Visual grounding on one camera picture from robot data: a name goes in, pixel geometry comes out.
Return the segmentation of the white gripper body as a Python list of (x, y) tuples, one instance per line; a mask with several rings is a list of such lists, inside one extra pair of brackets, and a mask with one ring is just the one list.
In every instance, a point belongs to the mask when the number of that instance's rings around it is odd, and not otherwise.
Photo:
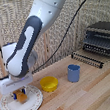
[(0, 93), (2, 95), (13, 93), (15, 90), (18, 90), (21, 87), (31, 83), (32, 80), (33, 80), (33, 75), (31, 73), (28, 73), (25, 77), (19, 78), (17, 80), (13, 80), (10, 78), (0, 80)]

